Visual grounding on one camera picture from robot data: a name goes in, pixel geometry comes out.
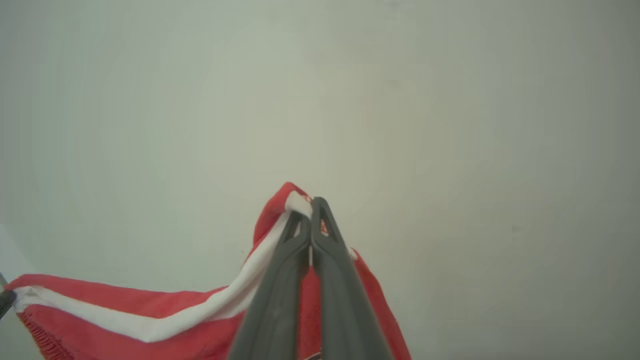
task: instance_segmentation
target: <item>white wall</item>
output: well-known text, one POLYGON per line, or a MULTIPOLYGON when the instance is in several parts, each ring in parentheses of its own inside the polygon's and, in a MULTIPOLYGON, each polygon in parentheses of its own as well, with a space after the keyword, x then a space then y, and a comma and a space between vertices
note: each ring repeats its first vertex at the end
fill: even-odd
POLYGON ((633 1, 8 2, 0 199, 40 271, 235 276, 326 197, 416 359, 632 359, 633 1))
POLYGON ((24 257, 6 227, 0 224, 0 272, 4 279, 12 282, 22 274, 33 274, 37 271, 35 266, 24 257))

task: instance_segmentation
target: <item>black object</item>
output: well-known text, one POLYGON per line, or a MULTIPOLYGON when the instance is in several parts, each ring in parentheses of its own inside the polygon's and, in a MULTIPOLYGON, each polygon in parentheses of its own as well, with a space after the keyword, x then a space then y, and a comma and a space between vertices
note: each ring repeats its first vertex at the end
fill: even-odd
POLYGON ((15 293, 13 291, 3 291, 0 293, 0 319, 11 309, 14 301, 15 293))
POLYGON ((227 360, 296 359, 300 281, 310 246, 322 290, 322 359, 393 359, 329 204, 316 197, 312 207, 310 224, 291 214, 227 360))

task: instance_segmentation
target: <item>fabric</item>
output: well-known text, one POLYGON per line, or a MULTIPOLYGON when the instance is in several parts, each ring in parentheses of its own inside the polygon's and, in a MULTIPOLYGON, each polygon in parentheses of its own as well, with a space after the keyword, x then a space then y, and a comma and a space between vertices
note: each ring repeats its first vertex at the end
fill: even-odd
MULTIPOLYGON (((47 360, 224 359, 260 284, 291 211, 311 216, 311 198, 286 183, 267 202, 240 274, 205 293, 118 288, 50 275, 23 275, 7 285, 19 318, 47 360)), ((410 359, 382 290, 350 252, 396 360, 410 359)), ((320 358, 320 281, 310 269, 301 285, 298 357, 320 358)))

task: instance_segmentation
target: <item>red cloth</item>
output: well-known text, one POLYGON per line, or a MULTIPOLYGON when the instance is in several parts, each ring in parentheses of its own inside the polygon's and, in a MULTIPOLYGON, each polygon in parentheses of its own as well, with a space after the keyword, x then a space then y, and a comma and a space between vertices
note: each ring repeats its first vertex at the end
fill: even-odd
MULTIPOLYGON (((288 211, 310 214, 305 201, 310 201, 306 193, 286 183, 267 202, 255 226, 250 255, 228 287, 163 293, 23 275, 6 289, 18 295, 18 316, 47 360, 222 360, 253 296, 248 290, 259 285, 288 211)), ((395 359, 409 360, 378 281, 359 255, 354 258, 395 359)), ((319 278, 310 269, 301 286, 299 359, 317 357, 321 351, 320 298, 319 278)))

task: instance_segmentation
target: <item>white stripe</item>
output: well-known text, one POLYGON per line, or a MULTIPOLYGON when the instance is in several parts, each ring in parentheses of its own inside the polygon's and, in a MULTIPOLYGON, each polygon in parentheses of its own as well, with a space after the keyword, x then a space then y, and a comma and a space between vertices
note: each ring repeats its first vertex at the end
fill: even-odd
POLYGON ((349 256, 351 256, 351 260, 356 261, 358 259, 358 254, 353 250, 353 247, 347 246, 347 251, 349 252, 349 256))
POLYGON ((16 312, 32 304, 60 309, 93 323, 105 330, 152 343, 162 341, 194 327, 203 321, 230 318, 244 311, 250 304, 269 265, 273 250, 292 210, 311 217, 311 205, 297 192, 291 192, 285 203, 286 212, 280 215, 260 245, 253 251, 240 274, 227 288, 212 294, 205 302, 188 307, 166 318, 151 318, 100 307, 76 300, 41 286, 15 289, 16 312))

